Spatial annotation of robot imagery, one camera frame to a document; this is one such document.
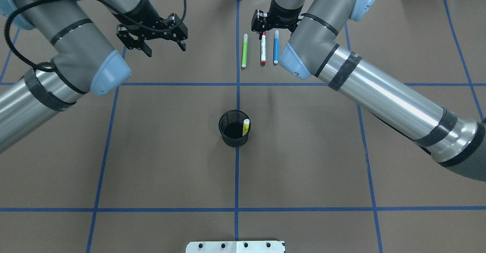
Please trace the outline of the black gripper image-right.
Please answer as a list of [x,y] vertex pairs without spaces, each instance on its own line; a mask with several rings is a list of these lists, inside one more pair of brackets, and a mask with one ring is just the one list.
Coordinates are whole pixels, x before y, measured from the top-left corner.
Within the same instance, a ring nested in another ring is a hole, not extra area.
[[[153,32],[136,25],[136,23],[147,28],[166,31],[162,34]],[[146,56],[152,57],[152,49],[146,44],[146,40],[159,38],[174,41],[182,51],[185,52],[187,50],[185,42],[188,38],[188,28],[176,13],[171,13],[165,19],[161,19],[156,12],[152,11],[142,10],[125,13],[125,16],[121,17],[121,24],[117,26],[116,36],[129,50],[140,50]]]

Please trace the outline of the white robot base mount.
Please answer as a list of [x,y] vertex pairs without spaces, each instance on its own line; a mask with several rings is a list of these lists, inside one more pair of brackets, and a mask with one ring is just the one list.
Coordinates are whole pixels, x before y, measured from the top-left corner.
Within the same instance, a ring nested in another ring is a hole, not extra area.
[[193,241],[188,243],[186,253],[285,253],[284,241]]

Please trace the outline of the grey robot arm image-left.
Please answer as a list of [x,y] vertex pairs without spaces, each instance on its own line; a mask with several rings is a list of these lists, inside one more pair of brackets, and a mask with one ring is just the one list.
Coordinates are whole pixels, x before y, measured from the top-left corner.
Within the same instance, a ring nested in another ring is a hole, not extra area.
[[301,80],[316,77],[460,176],[486,180],[485,122],[458,116],[335,41],[347,21],[360,21],[375,0],[271,0],[251,29],[290,30],[278,64]]

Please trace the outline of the grey robot arm image-right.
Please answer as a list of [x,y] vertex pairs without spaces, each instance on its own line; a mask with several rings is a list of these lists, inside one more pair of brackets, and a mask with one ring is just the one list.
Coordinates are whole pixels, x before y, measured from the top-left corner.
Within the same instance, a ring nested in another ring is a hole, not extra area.
[[[29,69],[1,94],[1,152],[88,92],[103,96],[123,84],[131,69],[79,6],[83,0],[1,0],[6,17],[3,35],[12,53]],[[151,56],[147,40],[174,41],[186,50],[188,29],[183,17],[162,18],[150,0],[95,0],[119,21],[116,35],[123,45]],[[57,51],[50,61],[33,63],[11,41],[11,26],[37,29]]]

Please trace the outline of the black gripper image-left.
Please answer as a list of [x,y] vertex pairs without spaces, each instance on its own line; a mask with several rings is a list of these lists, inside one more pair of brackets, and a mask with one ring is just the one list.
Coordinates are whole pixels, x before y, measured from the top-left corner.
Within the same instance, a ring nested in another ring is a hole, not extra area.
[[256,9],[251,20],[251,31],[258,34],[276,28],[295,32],[302,9],[269,9],[268,13]]

